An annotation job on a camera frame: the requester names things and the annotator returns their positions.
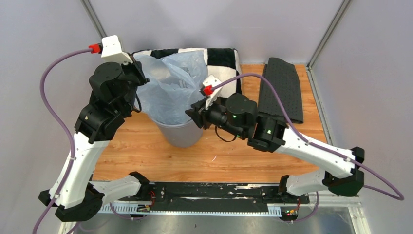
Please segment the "grey plastic trash bin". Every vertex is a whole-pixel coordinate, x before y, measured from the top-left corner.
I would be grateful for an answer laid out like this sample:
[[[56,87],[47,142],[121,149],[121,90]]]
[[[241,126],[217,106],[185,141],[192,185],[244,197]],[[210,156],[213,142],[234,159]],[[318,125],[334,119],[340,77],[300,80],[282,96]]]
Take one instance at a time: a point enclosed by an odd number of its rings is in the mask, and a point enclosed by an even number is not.
[[[165,140],[174,147],[191,147],[201,139],[203,134],[203,130],[190,118],[180,124],[164,124],[153,118],[150,119],[156,124]]]

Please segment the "translucent blue plastic trash bag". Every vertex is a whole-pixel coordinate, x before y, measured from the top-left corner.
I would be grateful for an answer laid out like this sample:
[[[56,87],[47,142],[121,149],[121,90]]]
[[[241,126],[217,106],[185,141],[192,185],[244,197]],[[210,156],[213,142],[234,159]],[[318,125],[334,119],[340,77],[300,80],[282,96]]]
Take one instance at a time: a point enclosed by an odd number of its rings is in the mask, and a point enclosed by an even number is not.
[[[188,122],[190,118],[185,111],[204,98],[200,93],[208,76],[204,51],[178,52],[162,58],[141,52],[133,57],[142,64],[149,79],[136,92],[143,113],[166,125]]]

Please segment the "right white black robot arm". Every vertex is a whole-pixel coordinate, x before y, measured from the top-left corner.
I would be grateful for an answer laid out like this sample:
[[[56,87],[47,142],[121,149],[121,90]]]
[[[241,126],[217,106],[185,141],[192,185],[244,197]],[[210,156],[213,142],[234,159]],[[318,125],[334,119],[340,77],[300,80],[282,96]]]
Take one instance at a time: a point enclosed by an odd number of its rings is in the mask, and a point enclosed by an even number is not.
[[[214,102],[205,98],[192,104],[186,114],[199,128],[215,125],[246,139],[255,150],[290,155],[317,165],[319,169],[313,172],[281,177],[278,197],[283,203],[318,191],[353,197],[364,186],[364,172],[352,163],[364,161],[362,148],[340,149],[313,138],[305,142],[284,121],[260,114],[257,103],[244,95],[235,93]]]

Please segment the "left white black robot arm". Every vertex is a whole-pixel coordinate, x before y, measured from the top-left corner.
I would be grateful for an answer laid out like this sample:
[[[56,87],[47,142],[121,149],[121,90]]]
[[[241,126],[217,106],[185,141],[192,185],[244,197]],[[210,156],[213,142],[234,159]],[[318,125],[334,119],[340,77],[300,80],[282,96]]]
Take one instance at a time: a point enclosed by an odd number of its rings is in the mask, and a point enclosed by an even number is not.
[[[74,145],[64,164],[70,173],[61,173],[52,188],[39,194],[44,205],[56,207],[60,221],[87,221],[108,203],[128,196],[137,201],[149,197],[149,180],[138,172],[104,185],[90,181],[101,154],[135,111],[137,88],[148,81],[137,61],[105,62],[90,77],[90,100],[75,123]]]

